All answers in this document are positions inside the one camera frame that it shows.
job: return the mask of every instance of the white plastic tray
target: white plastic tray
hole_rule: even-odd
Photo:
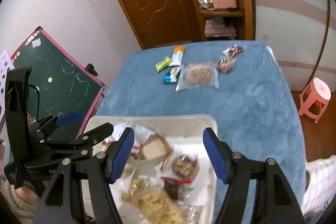
[[[199,224],[212,223],[216,193],[216,174],[203,145],[202,134],[205,128],[211,127],[215,134],[218,135],[215,119],[206,114],[162,117],[93,116],[85,128],[85,132],[106,122],[115,125],[118,122],[129,121],[140,123],[153,130],[158,130],[171,146],[183,153],[188,155],[197,153],[200,170],[192,184],[194,190],[191,192],[192,196],[190,200],[193,201],[191,205],[204,206]],[[93,154],[95,155],[101,150],[102,144],[99,143],[93,147]],[[87,180],[82,181],[82,189],[85,212],[94,217]],[[120,188],[118,188],[117,183],[110,185],[110,189],[124,224],[148,223],[147,220],[142,218],[135,207],[120,201]]]

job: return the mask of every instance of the blue blanket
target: blue blanket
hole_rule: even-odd
[[[119,71],[97,115],[163,116],[209,114],[216,119],[221,141],[247,158],[275,158],[293,188],[299,204],[305,191],[305,145],[300,119],[281,70],[263,43],[236,41],[244,51],[235,67],[219,74],[219,88],[201,87],[175,91],[175,84],[161,83],[166,70],[155,64],[171,56],[173,46],[138,51]],[[232,42],[186,44],[183,64],[217,61]],[[227,186],[217,182],[216,218]],[[255,181],[251,181],[242,223],[252,215]]]

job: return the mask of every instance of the wooden floor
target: wooden floor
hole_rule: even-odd
[[[297,108],[300,108],[300,92],[292,92]],[[327,109],[314,123],[306,115],[300,116],[304,141],[306,145],[307,161],[329,158],[336,155],[336,93],[331,95]]]

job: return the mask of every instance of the chalkboard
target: chalkboard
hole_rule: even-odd
[[[40,93],[39,119],[77,110],[86,116],[100,95],[99,80],[89,75],[41,27],[14,53],[12,61],[15,68],[33,67],[29,84],[36,86]],[[30,88],[27,111],[34,118],[37,98],[36,91]],[[52,138],[73,139],[82,123],[83,120],[58,128]]]

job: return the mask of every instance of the blue snack package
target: blue snack package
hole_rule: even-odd
[[[169,84],[169,83],[176,83],[177,76],[181,70],[181,67],[170,67],[162,79],[162,83]]]

